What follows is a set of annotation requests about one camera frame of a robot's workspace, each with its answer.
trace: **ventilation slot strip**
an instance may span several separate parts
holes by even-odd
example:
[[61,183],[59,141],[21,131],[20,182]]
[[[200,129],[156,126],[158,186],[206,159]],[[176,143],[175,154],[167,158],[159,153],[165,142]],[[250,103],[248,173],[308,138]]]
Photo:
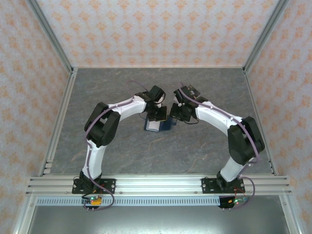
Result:
[[[39,197],[37,206],[81,206],[81,197]],[[102,198],[102,206],[111,204],[111,198]],[[220,205],[218,196],[170,196],[170,197],[115,197],[114,206],[215,206]]]

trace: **wallpaper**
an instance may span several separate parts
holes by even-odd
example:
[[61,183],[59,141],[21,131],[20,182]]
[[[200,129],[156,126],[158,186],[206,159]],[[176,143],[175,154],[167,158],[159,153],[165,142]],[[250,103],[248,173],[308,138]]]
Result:
[[312,230],[311,15],[310,0],[291,0],[248,73],[278,172],[290,175],[307,230]]
[[39,0],[73,66],[242,67],[278,0]]
[[68,73],[25,0],[0,1],[0,233],[45,156]]

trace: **gray tabletop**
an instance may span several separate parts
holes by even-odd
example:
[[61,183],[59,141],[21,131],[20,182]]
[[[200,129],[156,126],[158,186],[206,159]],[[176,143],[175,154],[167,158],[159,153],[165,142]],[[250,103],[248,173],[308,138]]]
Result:
[[[51,173],[78,174],[85,162],[87,145],[84,125],[99,102],[117,103],[130,98],[125,87],[137,80],[150,89],[157,85],[166,92],[168,112],[173,91],[180,81],[191,84],[203,97],[225,111],[255,118],[251,97],[242,69],[235,68],[106,68],[78,69],[61,130]],[[143,91],[130,84],[131,94]],[[144,120],[131,116],[118,126],[107,147],[104,174],[216,174],[229,158],[227,137],[210,124],[178,122],[169,131],[147,132]],[[271,173],[267,153],[248,168],[247,173]]]

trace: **robotic arm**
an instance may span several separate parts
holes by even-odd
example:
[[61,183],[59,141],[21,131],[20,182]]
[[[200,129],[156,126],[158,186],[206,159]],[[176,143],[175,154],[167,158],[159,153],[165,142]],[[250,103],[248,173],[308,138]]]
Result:
[[237,184],[239,173],[248,162],[255,158],[255,151],[251,142],[247,139],[237,122],[246,128],[258,153],[265,149],[255,119],[252,117],[242,118],[233,116],[215,107],[206,98],[199,97],[200,93],[192,86],[183,86],[174,91],[174,95],[177,103],[172,105],[170,111],[171,117],[181,121],[190,121],[191,117],[200,119],[213,125],[228,136],[230,158],[226,165],[218,172],[215,181],[216,184],[214,184],[214,181],[211,181],[212,184],[210,186],[213,193],[216,192],[216,186],[224,193],[232,193]]
[[[164,99],[163,95],[164,91],[154,85],[150,91],[137,93],[133,98],[126,101],[109,105],[100,102],[96,105],[84,127],[87,132],[88,151],[84,167],[79,175],[84,191],[94,191],[96,189],[90,180],[90,176],[95,182],[100,181],[102,175],[101,164],[105,149],[114,139],[120,121],[142,112],[147,112],[149,121],[166,120],[167,107],[161,107]],[[105,110],[112,107],[112,110],[103,114]],[[103,114],[102,120],[96,121],[96,118],[101,114]]]
[[[105,149],[114,139],[121,120],[142,112],[147,112],[149,121],[166,120],[167,108],[161,107],[164,94],[162,89],[154,86],[150,91],[137,93],[129,100],[109,105],[101,102],[95,107],[84,127],[88,152],[79,175],[80,182],[74,180],[74,185],[79,187],[76,189],[77,193],[91,193],[98,189],[93,181],[97,184],[101,181],[101,163]],[[207,183],[207,188],[203,188],[203,191],[214,194],[233,193],[234,188],[242,182],[238,178],[239,173],[255,158],[256,152],[260,153],[265,149],[256,121],[252,117],[233,116],[215,107],[192,86],[183,86],[174,91],[174,95],[176,103],[172,105],[171,117],[184,122],[190,121],[191,117],[200,119],[228,136],[230,158],[217,173],[216,179],[203,182],[205,185]]]

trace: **black mounting plate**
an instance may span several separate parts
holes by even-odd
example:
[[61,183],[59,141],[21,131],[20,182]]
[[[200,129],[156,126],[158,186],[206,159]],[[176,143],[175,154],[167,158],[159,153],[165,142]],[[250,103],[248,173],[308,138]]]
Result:
[[[98,182],[99,185],[110,191],[112,194],[115,193],[116,179],[103,179],[101,178]],[[80,178],[74,179],[72,194],[100,194],[100,188],[94,193],[87,188]]]
[[201,188],[203,191],[203,194],[234,194],[235,190],[234,187],[241,189],[243,192],[245,192],[245,185],[243,179],[235,179],[231,182],[231,185],[227,188],[224,188],[224,190],[221,190],[220,186],[217,185],[217,178],[208,178],[205,177],[201,179]]

